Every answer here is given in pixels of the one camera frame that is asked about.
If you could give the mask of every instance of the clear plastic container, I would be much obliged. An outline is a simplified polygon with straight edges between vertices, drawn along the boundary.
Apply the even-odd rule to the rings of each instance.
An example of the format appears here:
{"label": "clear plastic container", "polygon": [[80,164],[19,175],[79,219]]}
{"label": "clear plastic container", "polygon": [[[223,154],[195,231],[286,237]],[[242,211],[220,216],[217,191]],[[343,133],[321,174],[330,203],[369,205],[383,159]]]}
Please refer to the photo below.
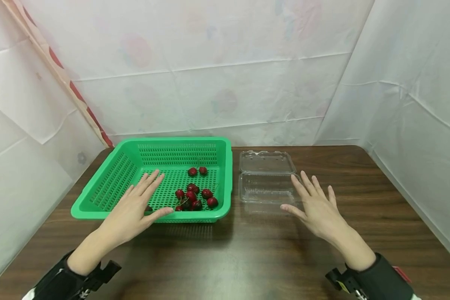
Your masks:
{"label": "clear plastic container", "polygon": [[281,204],[300,201],[290,179],[297,176],[296,169],[287,152],[241,152],[240,170],[238,186],[247,212],[284,215]]}
{"label": "clear plastic container", "polygon": [[300,201],[290,174],[243,173],[238,178],[238,188],[245,210],[250,213],[283,215],[286,213],[280,209],[280,205],[296,205]]}
{"label": "clear plastic container", "polygon": [[240,153],[240,171],[254,174],[293,174],[297,169],[287,152],[250,150]]}

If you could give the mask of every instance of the black wrist device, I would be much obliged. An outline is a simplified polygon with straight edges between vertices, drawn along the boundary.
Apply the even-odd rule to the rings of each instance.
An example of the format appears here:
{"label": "black wrist device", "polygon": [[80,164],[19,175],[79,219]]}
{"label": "black wrist device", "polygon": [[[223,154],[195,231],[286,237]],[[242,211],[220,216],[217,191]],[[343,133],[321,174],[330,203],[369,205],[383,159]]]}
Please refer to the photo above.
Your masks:
{"label": "black wrist device", "polygon": [[67,265],[67,259],[73,253],[67,253],[35,287],[35,298],[39,300],[85,299],[90,291],[97,291],[102,284],[121,269],[114,261],[110,261],[104,269],[99,263],[88,275],[74,273]]}
{"label": "black wrist device", "polygon": [[373,265],[362,272],[348,268],[341,274],[333,269],[326,278],[337,290],[354,294],[361,300],[410,300],[414,295],[412,287],[390,263],[380,255]]}

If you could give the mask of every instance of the white fabric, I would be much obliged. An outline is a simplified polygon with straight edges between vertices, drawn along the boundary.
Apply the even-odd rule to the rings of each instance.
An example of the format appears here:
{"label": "white fabric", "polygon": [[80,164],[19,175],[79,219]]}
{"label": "white fabric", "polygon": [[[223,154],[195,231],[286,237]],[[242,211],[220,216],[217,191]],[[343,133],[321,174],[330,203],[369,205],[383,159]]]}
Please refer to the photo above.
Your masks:
{"label": "white fabric", "polygon": [[0,272],[102,149],[0,2]]}
{"label": "white fabric", "polygon": [[450,0],[377,0],[317,144],[367,149],[450,251]]}
{"label": "white fabric", "polygon": [[21,2],[115,143],[311,145],[373,0]]}

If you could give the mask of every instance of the cherry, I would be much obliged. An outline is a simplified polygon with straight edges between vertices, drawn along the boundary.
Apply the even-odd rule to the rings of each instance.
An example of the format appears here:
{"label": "cherry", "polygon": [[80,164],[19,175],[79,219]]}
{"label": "cherry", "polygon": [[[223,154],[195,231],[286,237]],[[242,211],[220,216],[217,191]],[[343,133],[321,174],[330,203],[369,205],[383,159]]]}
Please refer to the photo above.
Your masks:
{"label": "cherry", "polygon": [[189,183],[187,185],[187,190],[195,190],[195,184],[194,183]]}
{"label": "cherry", "polygon": [[207,205],[209,208],[216,208],[218,206],[218,200],[215,197],[208,198]]}
{"label": "cherry", "polygon": [[197,211],[197,210],[202,210],[202,208],[203,208],[203,205],[200,200],[194,201],[192,203],[192,210]]}
{"label": "cherry", "polygon": [[185,197],[185,192],[183,192],[183,190],[181,189],[178,189],[175,191],[175,196],[177,197],[178,200],[180,200]]}
{"label": "cherry", "polygon": [[192,206],[192,202],[190,200],[185,200],[183,203],[180,204],[183,210],[190,210]]}
{"label": "cherry", "polygon": [[212,191],[209,190],[209,189],[203,189],[203,190],[202,190],[202,197],[203,197],[204,199],[212,198],[212,197],[213,197],[213,193],[212,193]]}
{"label": "cherry", "polygon": [[206,175],[208,173],[208,170],[205,167],[198,168],[198,171],[200,172],[201,175]]}
{"label": "cherry", "polygon": [[192,190],[189,190],[185,194],[185,197],[187,197],[191,202],[197,201],[197,196],[195,195],[195,193]]}
{"label": "cherry", "polygon": [[188,169],[188,176],[193,177],[197,175],[197,168],[195,167],[191,167],[190,169]]}

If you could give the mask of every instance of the finger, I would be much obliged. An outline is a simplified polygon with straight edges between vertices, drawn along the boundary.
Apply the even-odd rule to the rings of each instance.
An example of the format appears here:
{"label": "finger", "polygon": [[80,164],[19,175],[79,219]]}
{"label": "finger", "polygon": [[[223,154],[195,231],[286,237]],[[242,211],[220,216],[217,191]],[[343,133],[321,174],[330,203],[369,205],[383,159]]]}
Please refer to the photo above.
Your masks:
{"label": "finger", "polygon": [[286,211],[289,214],[294,215],[295,217],[299,218],[300,220],[302,220],[304,222],[307,221],[307,215],[305,215],[304,212],[302,212],[300,209],[298,209],[297,207],[295,207],[293,205],[282,204],[282,205],[280,205],[280,208],[283,211]]}
{"label": "finger", "polygon": [[138,187],[143,184],[145,182],[145,180],[147,180],[148,178],[148,173],[145,173],[142,175],[142,178],[140,178],[140,180],[138,181],[137,185],[135,186],[135,189],[132,190],[132,192],[130,193],[132,196],[137,196],[137,192],[138,192]]}
{"label": "finger", "polygon": [[136,187],[137,193],[135,195],[136,196],[142,196],[143,192],[145,192],[147,187],[149,187],[150,184],[152,184],[152,182],[158,176],[158,173],[159,173],[159,170],[153,171],[153,173],[150,174],[150,176],[145,181],[143,181],[142,183],[137,185],[137,187]]}
{"label": "finger", "polygon": [[148,203],[148,200],[152,198],[153,193],[155,193],[157,187],[162,183],[163,179],[165,177],[165,174],[161,174],[153,183],[151,183],[146,191],[142,194],[140,198],[143,199],[143,202],[146,204]]}
{"label": "finger", "polygon": [[302,180],[303,183],[305,185],[305,188],[307,189],[308,193],[310,196],[316,196],[318,195],[315,187],[313,186],[313,184],[310,182],[310,180],[308,179],[307,174],[305,174],[305,171],[301,171],[301,176],[302,176]]}
{"label": "finger", "polygon": [[322,187],[320,186],[320,183],[318,182],[318,179],[315,175],[312,176],[312,182],[313,186],[315,187],[315,190],[317,191],[318,195],[322,196],[324,199],[327,197],[325,196],[325,193],[322,190]]}
{"label": "finger", "polygon": [[172,212],[174,212],[174,209],[171,207],[160,208],[159,210],[154,211],[151,215],[143,217],[140,224],[143,226],[143,230],[146,230],[153,222],[159,218],[165,217],[166,215],[170,215]]}
{"label": "finger", "polygon": [[133,184],[131,186],[128,187],[128,189],[125,191],[125,193],[123,193],[122,198],[127,197],[128,195],[130,195],[130,192],[133,190]]}
{"label": "finger", "polygon": [[303,187],[300,181],[298,181],[297,177],[294,174],[292,174],[292,184],[302,198],[310,197],[307,190]]}
{"label": "finger", "polygon": [[335,192],[333,191],[331,185],[328,186],[328,199],[330,200],[330,203],[332,203],[332,205],[338,210],[337,200],[335,199]]}

